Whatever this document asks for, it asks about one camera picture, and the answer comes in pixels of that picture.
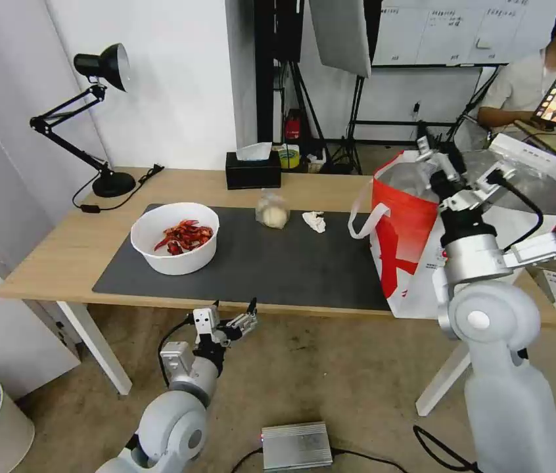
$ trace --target table leg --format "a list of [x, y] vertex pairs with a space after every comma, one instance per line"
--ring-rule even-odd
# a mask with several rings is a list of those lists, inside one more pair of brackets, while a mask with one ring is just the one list
[[99, 362], [105, 374], [114, 383], [118, 392], [123, 395], [129, 394], [131, 380], [127, 373], [125, 373], [116, 355], [114, 355], [107, 340], [105, 340], [103, 334], [94, 323], [87, 308], [83, 304], [75, 304], [73, 302], [57, 301], [57, 304], [61, 307], [74, 330], [81, 336], [96, 361]]
[[427, 416], [442, 399], [442, 396], [453, 386], [453, 383], [464, 373], [471, 364], [469, 348], [464, 343], [458, 344], [442, 368], [436, 373], [429, 386], [416, 401], [419, 416]]

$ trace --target red and white shopping bag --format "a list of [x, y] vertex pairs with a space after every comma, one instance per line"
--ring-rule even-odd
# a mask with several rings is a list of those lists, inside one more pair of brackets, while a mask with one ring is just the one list
[[[490, 150], [508, 159], [515, 167], [518, 163], [551, 177], [556, 182], [556, 156], [530, 145], [498, 135]], [[440, 245], [444, 234], [438, 205], [379, 181], [384, 173], [400, 163], [414, 163], [417, 152], [405, 151], [393, 161], [378, 169], [373, 179], [359, 193], [353, 203], [348, 230], [355, 239], [370, 236], [372, 256], [381, 280], [383, 294], [395, 317], [433, 319], [436, 317], [438, 297], [434, 287], [434, 272], [444, 266], [446, 257]], [[372, 212], [363, 228], [357, 232], [354, 220], [361, 201], [368, 195], [372, 184]], [[486, 223], [498, 232], [497, 244], [506, 247], [532, 228], [537, 216], [531, 212], [493, 205], [483, 215]], [[556, 215], [545, 214], [543, 225], [533, 234], [542, 235], [556, 226]], [[522, 269], [501, 278], [513, 283]]]
[[[380, 182], [379, 177], [396, 164], [414, 161], [415, 153], [401, 153], [378, 169], [353, 203], [348, 220], [348, 230], [353, 238], [370, 236], [370, 250], [381, 288], [396, 317], [403, 317], [402, 305], [410, 295], [411, 280], [438, 217], [438, 205], [394, 189]], [[354, 220], [371, 185], [372, 212], [357, 232]]]

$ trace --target whiteboard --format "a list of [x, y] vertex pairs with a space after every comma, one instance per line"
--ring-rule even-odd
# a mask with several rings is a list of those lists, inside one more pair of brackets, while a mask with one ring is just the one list
[[383, 0], [374, 66], [503, 64], [547, 45], [556, 0]]

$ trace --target wastebasket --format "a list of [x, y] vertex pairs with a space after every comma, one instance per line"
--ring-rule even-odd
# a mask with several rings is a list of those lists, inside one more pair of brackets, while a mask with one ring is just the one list
[[9, 473], [26, 456], [35, 437], [33, 422], [0, 384], [0, 473]]

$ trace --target black lamp shade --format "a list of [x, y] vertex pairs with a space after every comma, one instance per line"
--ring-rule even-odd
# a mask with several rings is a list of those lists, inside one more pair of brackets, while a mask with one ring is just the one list
[[111, 45], [100, 56], [77, 54], [74, 57], [74, 68], [85, 77], [103, 78], [115, 88], [127, 91], [129, 58], [121, 43]]

